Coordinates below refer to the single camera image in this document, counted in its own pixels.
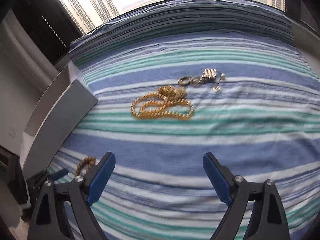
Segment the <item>metal rings cluster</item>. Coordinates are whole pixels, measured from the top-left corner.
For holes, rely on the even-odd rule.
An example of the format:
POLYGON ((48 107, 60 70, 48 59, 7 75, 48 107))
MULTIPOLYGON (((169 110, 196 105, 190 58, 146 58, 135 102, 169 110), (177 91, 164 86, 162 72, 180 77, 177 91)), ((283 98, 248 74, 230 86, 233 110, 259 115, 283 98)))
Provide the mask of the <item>metal rings cluster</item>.
POLYGON ((204 83, 204 77, 201 76, 183 76, 180 77, 180 79, 178 80, 178 85, 185 87, 185 86, 193 86, 193 87, 197 87, 201 84, 204 83))

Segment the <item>silver square charm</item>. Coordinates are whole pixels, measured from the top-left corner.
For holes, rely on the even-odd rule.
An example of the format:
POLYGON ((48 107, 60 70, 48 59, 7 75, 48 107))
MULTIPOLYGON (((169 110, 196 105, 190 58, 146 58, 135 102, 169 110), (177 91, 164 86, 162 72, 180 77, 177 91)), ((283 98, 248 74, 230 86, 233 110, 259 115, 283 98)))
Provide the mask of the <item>silver square charm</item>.
POLYGON ((203 83, 212 82, 216 78, 216 75, 217 75, 216 68, 206 68, 203 71, 201 80, 203 83))

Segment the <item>grey cardboard box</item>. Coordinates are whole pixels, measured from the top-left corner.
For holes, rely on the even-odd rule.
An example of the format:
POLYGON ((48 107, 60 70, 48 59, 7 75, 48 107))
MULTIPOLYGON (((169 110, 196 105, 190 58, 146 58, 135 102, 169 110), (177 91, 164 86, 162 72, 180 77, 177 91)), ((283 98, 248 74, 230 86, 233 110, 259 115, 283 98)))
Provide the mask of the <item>grey cardboard box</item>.
POLYGON ((20 166, 25 179, 47 169, 97 102, 80 80, 80 70, 69 62, 40 98, 23 131, 20 166))

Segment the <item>small silver earring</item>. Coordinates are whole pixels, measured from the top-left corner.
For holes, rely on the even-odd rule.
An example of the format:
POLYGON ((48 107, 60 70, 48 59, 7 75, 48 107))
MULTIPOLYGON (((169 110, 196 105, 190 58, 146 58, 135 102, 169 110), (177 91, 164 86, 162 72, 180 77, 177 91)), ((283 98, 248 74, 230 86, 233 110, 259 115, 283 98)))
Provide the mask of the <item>small silver earring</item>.
POLYGON ((217 84, 213 87, 213 92, 217 93, 221 90, 220 82, 226 77, 225 73, 221 73, 217 84))

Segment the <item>striped bed sheet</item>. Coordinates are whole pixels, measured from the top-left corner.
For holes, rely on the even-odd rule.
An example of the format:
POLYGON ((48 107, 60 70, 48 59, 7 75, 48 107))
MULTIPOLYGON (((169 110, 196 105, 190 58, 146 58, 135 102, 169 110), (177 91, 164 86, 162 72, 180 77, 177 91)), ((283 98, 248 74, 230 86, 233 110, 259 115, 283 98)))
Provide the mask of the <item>striped bed sheet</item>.
POLYGON ((227 209, 202 166, 210 152, 248 181, 272 179, 302 239, 319 213, 319 77, 294 40, 283 12, 246 0, 170 0, 108 21, 71 44, 98 103, 48 170, 67 169, 67 182, 112 152, 92 207, 107 238, 209 239, 227 209), (182 99, 157 91, 206 68, 214 81, 182 99))

